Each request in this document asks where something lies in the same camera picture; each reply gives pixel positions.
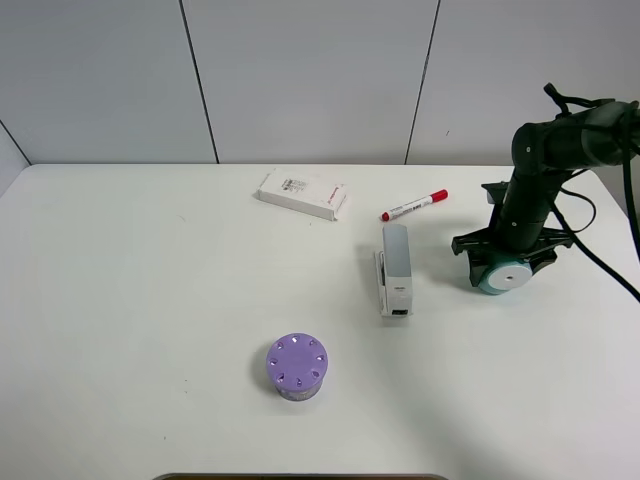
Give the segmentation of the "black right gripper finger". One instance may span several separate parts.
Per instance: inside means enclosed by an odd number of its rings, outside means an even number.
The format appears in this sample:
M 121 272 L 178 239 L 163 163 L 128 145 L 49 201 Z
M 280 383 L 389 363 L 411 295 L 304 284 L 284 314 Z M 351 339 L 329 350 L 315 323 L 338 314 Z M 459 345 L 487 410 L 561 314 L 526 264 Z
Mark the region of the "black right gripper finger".
M 546 249 L 533 255 L 528 263 L 532 274 L 536 275 L 540 270 L 552 265 L 557 260 L 554 248 Z

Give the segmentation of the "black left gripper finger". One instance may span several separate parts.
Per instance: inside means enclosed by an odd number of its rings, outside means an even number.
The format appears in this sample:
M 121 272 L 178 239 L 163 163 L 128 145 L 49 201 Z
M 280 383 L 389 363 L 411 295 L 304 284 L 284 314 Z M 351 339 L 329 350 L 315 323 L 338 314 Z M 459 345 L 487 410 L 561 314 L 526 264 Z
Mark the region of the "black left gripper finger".
M 486 248 L 470 248 L 466 250 L 469 264 L 469 280 L 478 288 L 485 274 L 493 265 L 493 252 Z

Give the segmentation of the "dark robot arm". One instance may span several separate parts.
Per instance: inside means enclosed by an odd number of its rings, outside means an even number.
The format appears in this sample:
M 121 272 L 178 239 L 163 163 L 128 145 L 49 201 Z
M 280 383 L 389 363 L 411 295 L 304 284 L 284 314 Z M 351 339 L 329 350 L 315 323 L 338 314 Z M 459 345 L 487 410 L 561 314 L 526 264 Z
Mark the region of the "dark robot arm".
M 472 286 L 494 295 L 518 288 L 556 261 L 556 248 L 578 245 L 567 221 L 546 225 L 559 213 L 555 201 L 563 185 L 582 170 L 629 167 L 638 155 L 638 102 L 583 107 L 577 113 L 563 108 L 550 122 L 516 131 L 510 180 L 483 186 L 493 207 L 488 226 L 452 240 L 453 253 L 467 255 Z

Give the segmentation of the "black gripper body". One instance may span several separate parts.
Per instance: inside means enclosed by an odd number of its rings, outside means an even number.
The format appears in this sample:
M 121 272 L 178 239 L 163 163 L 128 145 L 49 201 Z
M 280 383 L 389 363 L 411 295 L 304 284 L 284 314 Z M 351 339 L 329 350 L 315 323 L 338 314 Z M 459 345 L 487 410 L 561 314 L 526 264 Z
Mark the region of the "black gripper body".
M 451 244 L 455 255 L 469 251 L 533 259 L 558 246 L 572 245 L 567 232 L 545 227 L 551 208 L 546 191 L 536 182 L 485 183 L 482 187 L 493 205 L 489 224 L 455 236 Z

